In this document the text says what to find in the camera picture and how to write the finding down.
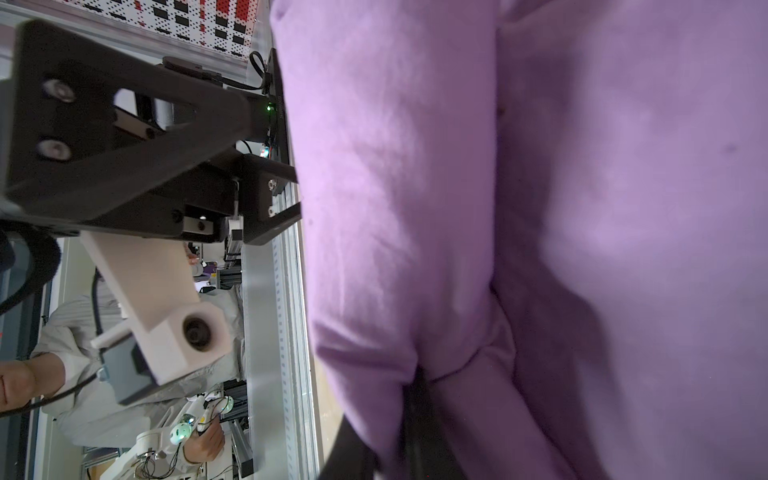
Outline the purple long pants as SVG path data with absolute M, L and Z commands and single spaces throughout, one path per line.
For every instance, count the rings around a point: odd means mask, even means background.
M 377 477 L 767 475 L 763 1 L 277 1 L 316 357 Z

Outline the white handheld controller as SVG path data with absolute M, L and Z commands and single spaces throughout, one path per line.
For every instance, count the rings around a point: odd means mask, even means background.
M 145 431 L 134 446 L 121 454 L 100 476 L 101 479 L 231 479 L 231 441 L 210 462 L 187 460 L 184 445 L 197 431 L 191 416 L 173 426 Z

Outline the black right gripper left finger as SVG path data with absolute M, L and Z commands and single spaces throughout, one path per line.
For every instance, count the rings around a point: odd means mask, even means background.
M 374 480 L 376 470 L 375 453 L 344 416 L 318 480 Z

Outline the seated operator person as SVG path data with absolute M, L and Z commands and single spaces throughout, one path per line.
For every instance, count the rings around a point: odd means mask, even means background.
M 158 431 L 172 470 L 219 456 L 225 386 L 243 378 L 242 303 L 197 291 L 170 240 L 87 234 L 86 295 L 60 305 L 25 360 L 1 365 L 1 413 L 40 410 L 76 446 L 130 448 Z

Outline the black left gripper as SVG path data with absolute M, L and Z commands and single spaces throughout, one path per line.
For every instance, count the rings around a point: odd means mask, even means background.
M 92 231 L 217 243 L 235 214 L 238 183 L 208 161 L 240 140 L 273 140 L 278 99 L 217 85 L 209 74 L 153 65 L 32 20 L 16 30 L 2 103 L 1 209 L 58 221 L 59 237 Z M 294 167 L 244 154 L 243 243 L 266 245 L 302 217 L 270 214 Z

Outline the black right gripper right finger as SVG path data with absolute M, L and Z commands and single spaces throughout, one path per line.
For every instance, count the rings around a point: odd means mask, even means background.
M 404 389 L 401 446 L 409 479 L 466 479 L 441 428 L 421 367 L 416 369 L 413 382 Z

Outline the operator hand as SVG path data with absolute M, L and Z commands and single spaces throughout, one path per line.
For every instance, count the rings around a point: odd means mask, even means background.
M 225 446 L 225 434 L 219 418 L 215 418 L 205 432 L 194 433 L 184 444 L 185 459 L 192 464 L 214 461 Z

